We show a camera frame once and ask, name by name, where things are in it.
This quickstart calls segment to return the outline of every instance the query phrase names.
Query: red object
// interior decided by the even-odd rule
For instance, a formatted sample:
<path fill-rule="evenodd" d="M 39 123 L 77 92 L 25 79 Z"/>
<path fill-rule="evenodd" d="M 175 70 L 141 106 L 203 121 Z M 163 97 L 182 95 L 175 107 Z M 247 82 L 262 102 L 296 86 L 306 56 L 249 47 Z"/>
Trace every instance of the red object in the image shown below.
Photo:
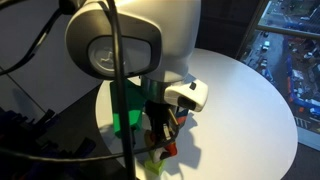
<path fill-rule="evenodd" d="M 176 143 L 171 143 L 165 147 L 165 149 L 170 153 L 171 156 L 175 156 L 178 154 L 178 150 L 176 147 Z"/>
<path fill-rule="evenodd" d="M 287 82 L 288 83 L 287 84 L 288 85 L 288 93 L 290 94 L 291 93 L 291 79 L 290 79 L 290 77 L 287 78 L 287 81 L 288 81 Z"/>
<path fill-rule="evenodd" d="M 304 111 L 304 107 L 300 107 L 299 112 L 303 112 L 303 111 Z"/>
<path fill-rule="evenodd" d="M 177 121 L 179 124 L 185 122 L 186 120 L 187 120 L 187 116 L 182 116 L 182 117 L 177 118 Z"/>

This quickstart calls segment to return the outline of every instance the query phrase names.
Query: window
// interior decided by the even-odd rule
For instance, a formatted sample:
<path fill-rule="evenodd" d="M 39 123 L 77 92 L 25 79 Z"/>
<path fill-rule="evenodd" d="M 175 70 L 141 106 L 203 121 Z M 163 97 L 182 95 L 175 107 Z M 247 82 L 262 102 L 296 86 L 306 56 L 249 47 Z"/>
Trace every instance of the window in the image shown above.
<path fill-rule="evenodd" d="M 320 0 L 260 5 L 238 59 L 287 100 L 299 142 L 320 150 Z"/>

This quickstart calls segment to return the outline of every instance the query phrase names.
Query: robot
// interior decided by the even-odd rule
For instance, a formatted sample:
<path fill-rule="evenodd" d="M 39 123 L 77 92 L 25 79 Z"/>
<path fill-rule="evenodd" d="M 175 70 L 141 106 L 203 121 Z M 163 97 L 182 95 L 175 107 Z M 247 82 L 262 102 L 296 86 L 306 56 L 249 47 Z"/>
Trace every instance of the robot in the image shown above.
<path fill-rule="evenodd" d="M 145 114 L 152 126 L 145 141 L 149 146 L 159 144 L 176 133 L 174 124 L 182 127 L 188 110 L 200 112 L 207 100 L 208 86 L 188 74 L 201 1 L 115 3 L 122 31 L 124 75 L 140 76 L 141 92 L 147 99 Z M 106 1 L 85 1 L 70 20 L 65 40 L 70 57 L 80 69 L 96 78 L 112 80 L 115 62 L 108 13 Z M 175 143 L 171 143 L 150 156 L 153 163 L 158 163 L 177 153 Z"/>

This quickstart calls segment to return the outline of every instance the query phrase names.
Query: dark floor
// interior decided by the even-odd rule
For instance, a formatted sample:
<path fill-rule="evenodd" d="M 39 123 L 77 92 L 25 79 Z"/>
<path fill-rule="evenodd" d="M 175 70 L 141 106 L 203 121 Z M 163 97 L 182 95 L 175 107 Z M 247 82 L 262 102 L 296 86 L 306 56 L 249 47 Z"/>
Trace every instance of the dark floor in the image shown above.
<path fill-rule="evenodd" d="M 99 87 L 61 113 L 62 120 L 47 136 L 59 142 L 59 147 L 75 150 L 84 137 L 93 139 L 97 147 L 90 156 L 108 154 L 95 123 L 95 101 Z M 116 160 L 82 164 L 83 179 L 125 179 L 124 169 Z M 298 145 L 295 161 L 283 180 L 319 180 L 320 152 L 302 144 Z"/>

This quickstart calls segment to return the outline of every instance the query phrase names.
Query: car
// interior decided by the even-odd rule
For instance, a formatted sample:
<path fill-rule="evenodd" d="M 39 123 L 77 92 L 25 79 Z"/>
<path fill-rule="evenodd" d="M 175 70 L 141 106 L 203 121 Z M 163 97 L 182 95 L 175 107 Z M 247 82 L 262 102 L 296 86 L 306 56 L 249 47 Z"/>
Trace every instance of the car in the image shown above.
<path fill-rule="evenodd" d="M 293 49 L 292 49 L 292 52 L 294 52 L 294 53 L 299 53 L 299 51 L 298 51 L 297 48 L 293 48 Z"/>
<path fill-rule="evenodd" d="M 274 81 L 273 76 L 268 68 L 262 69 L 261 75 L 266 78 L 269 82 Z"/>
<path fill-rule="evenodd" d="M 291 76 L 293 81 L 301 82 L 304 80 L 304 76 L 302 71 L 292 69 L 292 76 Z"/>
<path fill-rule="evenodd" d="M 310 108 L 310 114 L 312 114 L 315 117 L 320 116 L 320 108 Z"/>
<path fill-rule="evenodd" d="M 293 11 L 295 7 L 296 7 L 295 5 L 290 5 L 290 6 L 289 6 L 289 8 L 290 8 L 291 11 Z"/>
<path fill-rule="evenodd" d="M 268 37 L 269 36 L 269 32 L 264 32 L 263 33 L 263 37 Z"/>
<path fill-rule="evenodd" d="M 267 59 L 262 59 L 261 63 L 260 63 L 260 67 L 262 68 L 266 68 L 268 65 L 268 61 Z"/>
<path fill-rule="evenodd" d="M 297 23 L 297 22 L 287 22 L 283 25 L 283 27 L 287 29 L 295 29 L 300 31 L 306 28 L 303 23 Z"/>
<path fill-rule="evenodd" d="M 303 56 L 303 58 L 304 59 L 310 59 L 310 58 L 312 58 L 312 56 L 313 56 L 313 53 L 312 52 L 308 52 Z"/>
<path fill-rule="evenodd" d="M 301 17 L 300 20 L 309 21 L 310 18 L 309 17 Z"/>
<path fill-rule="evenodd" d="M 262 46 L 262 50 L 267 51 L 270 47 L 270 41 L 265 41 Z"/>

